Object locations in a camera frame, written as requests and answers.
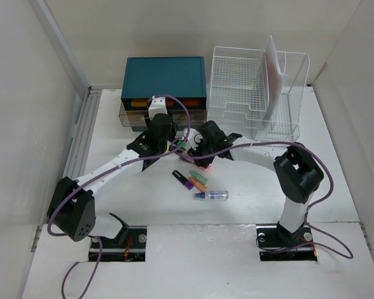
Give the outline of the pink cap colourful tube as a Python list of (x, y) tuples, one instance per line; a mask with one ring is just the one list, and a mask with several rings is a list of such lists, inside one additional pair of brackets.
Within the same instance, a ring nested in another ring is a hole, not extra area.
[(209, 171), (211, 169), (211, 166), (208, 166), (208, 167), (199, 166), (199, 169), (201, 169), (203, 171)]

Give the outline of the clear blue glue pen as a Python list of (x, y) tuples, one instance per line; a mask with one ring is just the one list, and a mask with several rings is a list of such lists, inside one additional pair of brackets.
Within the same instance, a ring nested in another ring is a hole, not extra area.
[(206, 191), (193, 195), (193, 199), (197, 201), (227, 201), (229, 193), (227, 191)]

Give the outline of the teal drawer organizer box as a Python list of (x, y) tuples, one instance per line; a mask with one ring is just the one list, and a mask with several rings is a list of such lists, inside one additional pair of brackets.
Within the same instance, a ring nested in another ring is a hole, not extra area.
[(133, 131), (146, 129), (147, 100), (171, 95), (188, 109), (192, 126), (206, 120), (206, 72), (203, 56), (129, 57), (127, 59), (119, 119)]

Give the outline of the clear mesh zip pouch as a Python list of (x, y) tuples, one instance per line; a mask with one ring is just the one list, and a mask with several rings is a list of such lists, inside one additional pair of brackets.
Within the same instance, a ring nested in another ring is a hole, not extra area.
[(270, 121), (276, 108), (278, 106), (279, 97), (284, 86), (287, 75), (282, 72), (279, 60), (277, 58), (277, 51), (272, 36), (269, 36), (265, 51), (265, 61), (267, 70), (267, 83), (268, 83), (268, 105), (265, 121)]

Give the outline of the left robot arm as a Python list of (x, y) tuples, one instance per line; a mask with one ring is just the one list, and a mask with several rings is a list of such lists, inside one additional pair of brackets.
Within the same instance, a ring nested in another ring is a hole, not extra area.
[(159, 113), (110, 162), (79, 178), (62, 178), (47, 211), (49, 224), (60, 229), (59, 236), (66, 235), (74, 242), (92, 236), (104, 237), (113, 247), (122, 246), (127, 239), (128, 224), (114, 213), (97, 214), (96, 203), (120, 183), (158, 161), (175, 134), (172, 117)]

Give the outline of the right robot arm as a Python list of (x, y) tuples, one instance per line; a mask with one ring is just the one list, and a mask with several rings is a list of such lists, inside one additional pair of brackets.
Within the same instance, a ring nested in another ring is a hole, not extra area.
[(299, 244), (304, 234), (305, 215), (324, 173), (299, 143), (281, 141), (255, 143), (239, 133), (226, 135), (214, 121), (198, 129), (184, 129), (185, 150), (195, 165), (207, 168), (215, 157), (243, 161), (275, 172), (285, 203), (272, 229), (258, 233), (264, 249), (288, 248)]

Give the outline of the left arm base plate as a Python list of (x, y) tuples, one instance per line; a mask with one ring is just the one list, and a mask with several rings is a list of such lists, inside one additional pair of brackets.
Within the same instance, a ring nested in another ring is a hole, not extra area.
[(144, 262), (146, 256), (147, 226), (130, 226), (121, 244), (100, 237), (102, 241), (101, 262)]

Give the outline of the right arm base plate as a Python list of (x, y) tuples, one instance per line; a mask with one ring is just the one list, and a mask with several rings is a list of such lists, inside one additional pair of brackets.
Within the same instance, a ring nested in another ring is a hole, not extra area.
[(311, 229), (302, 225), (290, 233), (279, 224), (256, 225), (256, 245), (261, 262), (317, 261)]

